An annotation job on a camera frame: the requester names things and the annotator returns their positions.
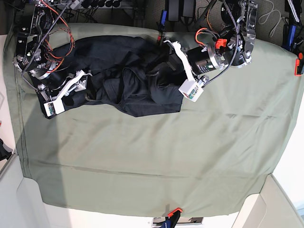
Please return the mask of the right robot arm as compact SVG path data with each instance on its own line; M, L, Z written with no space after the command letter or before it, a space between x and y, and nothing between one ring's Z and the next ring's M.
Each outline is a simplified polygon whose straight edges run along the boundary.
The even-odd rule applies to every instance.
M65 58L75 49L76 44L71 28L62 15L63 12L57 12L47 0L33 0L25 4L16 32L13 64L22 77L29 74L34 78L37 85L29 85L46 102L52 100L54 91L59 92L74 77L74 74L68 73L62 67ZM62 56L56 56L49 43L51 30L58 21L64 24L62 30L69 35L69 46Z

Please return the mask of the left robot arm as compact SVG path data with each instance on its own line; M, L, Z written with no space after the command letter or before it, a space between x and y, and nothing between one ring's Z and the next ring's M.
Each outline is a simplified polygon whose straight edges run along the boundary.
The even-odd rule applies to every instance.
M221 76L231 66L242 68L251 63L257 8L252 0L224 0L220 12L223 29L198 29L194 36L198 47L186 51L178 41L165 40L183 63L187 81L205 87L214 81L206 75L208 72L219 69Z

